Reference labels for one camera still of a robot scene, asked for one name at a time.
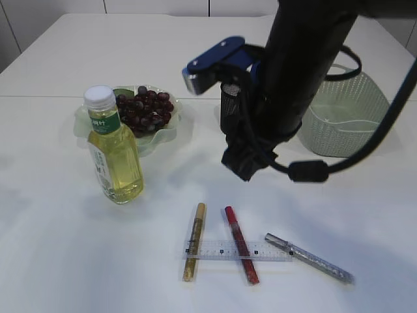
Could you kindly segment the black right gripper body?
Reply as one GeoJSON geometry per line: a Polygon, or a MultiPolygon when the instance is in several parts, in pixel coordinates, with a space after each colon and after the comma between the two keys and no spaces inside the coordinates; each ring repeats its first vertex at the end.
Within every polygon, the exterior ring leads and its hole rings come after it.
{"type": "Polygon", "coordinates": [[[243,181],[264,168],[287,173],[287,168],[275,162],[275,147],[289,141],[300,128],[300,116],[290,107],[269,101],[240,97],[240,119],[234,131],[225,135],[227,148],[222,164],[243,181]]]}

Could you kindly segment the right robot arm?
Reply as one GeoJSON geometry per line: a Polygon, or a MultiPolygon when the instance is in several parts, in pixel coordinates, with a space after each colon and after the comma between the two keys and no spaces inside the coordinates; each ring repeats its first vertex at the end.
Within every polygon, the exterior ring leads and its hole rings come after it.
{"type": "Polygon", "coordinates": [[[321,183],[368,157],[383,141],[416,86],[416,67],[406,75],[390,109],[371,139],[354,155],[333,165],[322,160],[276,162],[274,148],[290,140],[302,123],[357,17],[415,18],[415,1],[281,1],[257,72],[257,82],[242,70],[242,120],[227,137],[222,162],[249,181],[271,167],[295,182],[321,183]]]}

